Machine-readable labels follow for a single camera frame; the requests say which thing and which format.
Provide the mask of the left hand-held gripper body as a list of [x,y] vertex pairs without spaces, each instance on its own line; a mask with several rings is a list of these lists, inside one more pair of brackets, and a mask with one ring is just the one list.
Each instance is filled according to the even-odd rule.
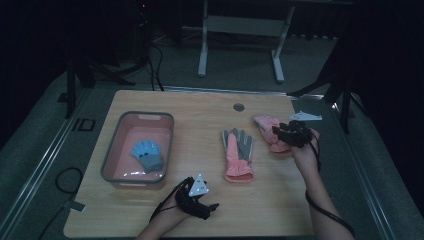
[[201,174],[196,177],[187,177],[180,183],[175,194],[177,206],[185,213],[198,217],[200,213],[209,212],[199,199],[209,192],[206,181]]

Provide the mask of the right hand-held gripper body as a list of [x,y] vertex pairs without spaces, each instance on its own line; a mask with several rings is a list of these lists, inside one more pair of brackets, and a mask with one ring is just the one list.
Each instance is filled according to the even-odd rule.
[[302,148],[310,143],[315,134],[306,126],[307,121],[321,121],[321,115],[313,115],[300,111],[289,116],[286,132],[289,134],[289,145]]

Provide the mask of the pink winter glove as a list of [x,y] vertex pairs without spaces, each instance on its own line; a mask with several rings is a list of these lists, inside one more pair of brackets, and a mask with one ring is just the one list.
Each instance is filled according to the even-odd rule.
[[269,144],[270,151],[284,157],[292,155],[290,147],[278,139],[273,133],[273,128],[278,127],[280,120],[268,114],[255,114],[253,120],[258,124],[259,131],[264,140]]
[[251,154],[253,138],[236,128],[222,131],[227,167],[225,179],[231,183],[249,183],[254,179]]

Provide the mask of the blue knitted glove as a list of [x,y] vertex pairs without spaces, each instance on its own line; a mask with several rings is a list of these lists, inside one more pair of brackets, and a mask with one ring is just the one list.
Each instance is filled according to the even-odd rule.
[[162,169],[161,146],[155,140],[138,141],[130,154],[143,166],[145,173]]

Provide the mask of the pink plastic basin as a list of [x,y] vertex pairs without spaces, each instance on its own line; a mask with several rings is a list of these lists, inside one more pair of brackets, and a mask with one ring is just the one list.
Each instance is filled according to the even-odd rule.
[[[161,189],[166,182],[173,130],[174,117],[169,113],[123,113],[101,167],[102,178],[116,188]],[[130,154],[133,146],[143,140],[155,140],[161,146],[163,166],[160,171],[145,173],[143,166]]]

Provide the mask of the person's left hand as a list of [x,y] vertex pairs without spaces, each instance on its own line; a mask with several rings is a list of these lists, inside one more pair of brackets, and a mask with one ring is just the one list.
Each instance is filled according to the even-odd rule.
[[165,220],[171,226],[177,226],[190,217],[189,214],[185,213],[177,206],[173,197],[166,201],[162,213],[165,215]]

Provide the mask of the person's right hand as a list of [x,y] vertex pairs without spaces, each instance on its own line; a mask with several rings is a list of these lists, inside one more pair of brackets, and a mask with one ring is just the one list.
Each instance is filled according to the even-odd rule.
[[291,148],[295,164],[302,174],[320,171],[319,133],[314,129],[312,129],[311,132],[312,139],[308,144],[302,148]]

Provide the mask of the black tripod stand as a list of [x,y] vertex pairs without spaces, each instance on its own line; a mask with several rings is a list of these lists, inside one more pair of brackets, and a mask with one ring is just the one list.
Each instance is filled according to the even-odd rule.
[[288,96],[301,97],[314,89],[328,84],[329,88],[324,94],[324,101],[327,104],[334,105],[339,97],[342,97],[340,125],[346,133],[349,133],[348,117],[352,88],[352,71],[349,69],[350,66],[349,39],[343,34],[334,45],[317,80],[306,87],[288,93]]
[[67,63],[67,92],[65,100],[67,103],[66,119],[69,119],[76,109],[76,80],[78,78],[84,86],[93,87],[95,80],[92,70],[98,71],[103,76],[122,85],[133,86],[132,82],[124,80],[117,73],[104,67],[102,64],[84,56],[71,58]]

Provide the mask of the grey tape strip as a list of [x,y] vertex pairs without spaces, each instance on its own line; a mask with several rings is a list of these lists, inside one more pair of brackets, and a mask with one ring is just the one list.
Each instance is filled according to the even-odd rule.
[[86,209],[86,206],[82,203],[76,202],[74,200],[68,200],[64,203],[64,207],[69,210],[83,212]]

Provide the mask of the metal floor rail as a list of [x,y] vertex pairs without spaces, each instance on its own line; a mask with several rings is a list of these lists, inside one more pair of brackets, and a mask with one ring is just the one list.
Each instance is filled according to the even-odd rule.
[[156,92],[156,93],[170,93],[170,92],[184,92],[184,93],[229,93],[229,94],[255,94],[255,95],[273,95],[273,96],[286,96],[291,99],[307,99],[320,101],[324,99],[324,94],[305,94],[300,97],[289,96],[284,92],[277,91],[247,91],[247,90],[231,90],[231,89],[214,89],[214,88],[194,88],[194,87],[177,87],[165,86],[163,91],[156,86],[154,89],[147,85],[96,85],[94,89],[113,90],[115,92],[120,90],[131,90],[136,92]]
[[377,158],[370,159],[371,155],[366,153],[365,150],[370,144],[366,143],[364,148],[357,145],[356,133],[350,128],[344,128],[342,125],[342,107],[338,103],[331,104],[334,119],[340,123],[339,129],[342,132],[342,138],[348,149],[348,156],[350,157],[353,169],[357,177],[357,181],[362,189],[364,199],[367,203],[370,214],[375,223],[376,229],[382,240],[395,240],[395,235],[392,226],[389,223],[388,215],[386,214],[382,205],[382,200],[377,194],[380,185],[375,185],[372,178],[375,177],[374,173],[370,173],[366,167],[367,163],[376,163]]
[[51,165],[54,163],[56,156],[61,150],[67,136],[71,132],[71,129],[77,119],[76,115],[79,113],[82,105],[90,96],[91,92],[91,89],[82,90],[79,95],[79,99],[76,102],[76,107],[71,111],[69,117],[64,119],[52,142],[44,151],[42,158],[21,188],[12,207],[5,215],[4,220],[0,223],[0,240],[8,240],[12,236],[16,226],[26,212],[26,209],[31,203],[40,184],[45,178]]

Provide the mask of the white desk frame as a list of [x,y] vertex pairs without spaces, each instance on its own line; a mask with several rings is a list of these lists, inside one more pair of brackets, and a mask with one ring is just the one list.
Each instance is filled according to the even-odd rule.
[[202,14],[202,43],[198,63],[197,75],[206,76],[208,60],[208,33],[232,33],[244,35],[257,35],[267,37],[278,37],[279,43],[271,51],[271,59],[275,78],[278,83],[285,80],[280,55],[288,36],[288,30],[294,15],[295,7],[289,6],[284,20],[255,19],[232,16],[210,15],[208,11],[209,0],[203,0]]

